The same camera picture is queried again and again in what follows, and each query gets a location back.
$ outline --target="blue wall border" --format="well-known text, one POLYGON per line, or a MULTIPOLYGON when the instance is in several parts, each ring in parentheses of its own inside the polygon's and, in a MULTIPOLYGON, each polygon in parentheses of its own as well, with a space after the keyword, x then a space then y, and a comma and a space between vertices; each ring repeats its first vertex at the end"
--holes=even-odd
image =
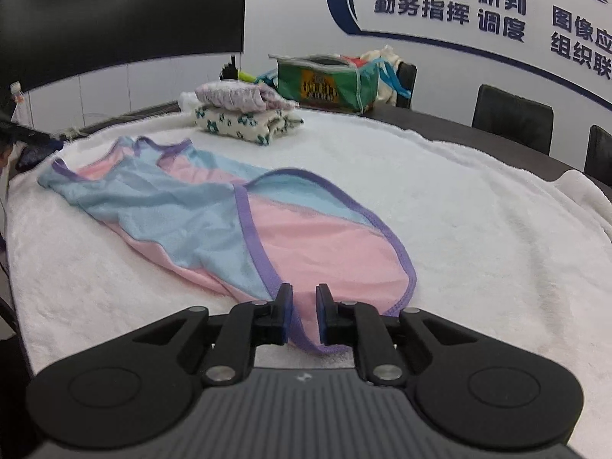
POLYGON ((334 19, 338 27, 340 27, 340 29, 342 29, 348 35, 371 36, 374 38, 387 38, 397 39, 400 41, 418 42, 423 44, 429 44, 431 46, 438 46, 440 48, 446 48, 449 50, 456 50, 458 52, 476 55, 478 57, 484 57, 486 59, 504 63, 512 67, 516 67, 517 69, 523 70, 525 72, 535 74, 536 76, 540 76, 541 78, 548 79, 549 81, 555 82, 556 84, 568 88, 574 93, 580 94, 581 96, 588 98, 589 100, 601 105, 605 109, 608 109, 610 112, 612 112, 612 103, 606 100, 605 98, 602 98, 601 96, 598 96, 592 91, 589 91, 586 88, 574 84, 573 82, 568 81, 565 78, 561 78, 561 76, 557 76, 556 74, 548 72, 544 69, 540 69, 539 67, 535 67, 531 64, 521 62, 520 60, 511 59, 510 57, 504 57, 503 55, 489 52, 487 50, 481 50, 479 48, 474 48, 465 44, 444 41, 442 39, 425 38, 424 36, 414 36, 409 34, 363 31, 357 25, 354 14, 351 11, 352 9, 349 6, 349 2, 352 3, 352 1, 353 0, 327 0, 327 7, 329 8, 329 13, 331 13, 332 18, 334 19))

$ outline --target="white fleece tablecloth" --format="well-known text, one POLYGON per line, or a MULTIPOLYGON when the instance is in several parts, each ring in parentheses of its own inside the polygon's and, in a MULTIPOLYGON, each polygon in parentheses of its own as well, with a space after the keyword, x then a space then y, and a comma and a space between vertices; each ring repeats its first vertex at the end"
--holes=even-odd
MULTIPOLYGON (((548 183, 471 148, 368 119, 301 111, 305 124, 270 146, 200 133, 188 114, 100 131, 61 153, 77 167, 120 135, 190 137, 237 160, 318 173, 399 236, 417 272, 411 304, 549 357, 580 380, 585 405, 570 444, 610 457, 612 204, 577 171, 548 183)), ((148 262, 105 226, 37 184, 10 184, 8 252, 23 338, 36 372, 55 360, 191 305, 233 301, 148 262)), ((268 366, 346 366, 292 347, 259 349, 268 366)))

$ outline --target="gray ribbed panel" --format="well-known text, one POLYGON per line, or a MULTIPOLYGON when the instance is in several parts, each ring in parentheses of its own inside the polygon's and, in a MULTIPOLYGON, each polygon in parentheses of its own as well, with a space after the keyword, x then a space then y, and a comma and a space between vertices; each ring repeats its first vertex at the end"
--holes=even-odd
POLYGON ((429 429, 402 392, 369 385, 353 369, 254 369, 245 383, 204 392, 188 418, 147 444, 114 452, 45 444, 31 457, 579 459, 562 446, 505 455, 455 444, 429 429))

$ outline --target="green bag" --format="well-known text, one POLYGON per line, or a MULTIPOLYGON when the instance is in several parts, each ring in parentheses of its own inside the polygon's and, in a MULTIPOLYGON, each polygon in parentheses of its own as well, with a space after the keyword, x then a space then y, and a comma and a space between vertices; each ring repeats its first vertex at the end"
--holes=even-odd
POLYGON ((377 64, 337 55, 278 57, 278 93, 303 105, 364 113, 378 91, 377 64))

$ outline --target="white wall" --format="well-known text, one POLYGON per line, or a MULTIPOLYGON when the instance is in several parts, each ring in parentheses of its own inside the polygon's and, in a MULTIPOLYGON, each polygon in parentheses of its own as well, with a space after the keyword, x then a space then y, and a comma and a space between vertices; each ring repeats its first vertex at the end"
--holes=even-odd
MULTIPOLYGON (((524 18, 516 11, 483 6, 478 0, 466 3, 470 4, 470 22, 460 26, 457 22, 446 22, 446 14, 444 22, 422 19, 420 13, 415 17, 375 15, 374 0, 355 0, 357 22, 364 30, 426 36, 496 52, 552 72, 612 101, 612 81, 550 51, 550 37, 555 31, 571 37, 572 45, 577 40, 575 35, 552 26, 552 5, 571 11, 573 18, 581 15, 593 27, 612 33, 612 0, 609 4, 595 0, 527 0, 524 18), (524 43, 504 38, 501 33, 495 36, 481 32, 479 8, 498 11, 502 19, 504 15, 524 19, 527 22, 524 43)), ((481 84, 546 103, 555 112, 551 156, 578 169, 584 167, 591 125, 598 124, 612 132, 612 112, 608 109, 519 68, 428 44, 347 35, 332 19, 326 0, 247 0, 243 67, 250 73, 275 66, 267 59, 268 53, 359 55, 385 44, 393 46, 418 68, 412 102, 416 111, 469 125, 481 84)), ((594 42, 589 46, 593 52, 606 55, 594 42)))
POLYGON ((176 100, 218 79, 229 60, 230 54, 148 60, 57 81, 28 92, 33 125, 57 133, 176 100))

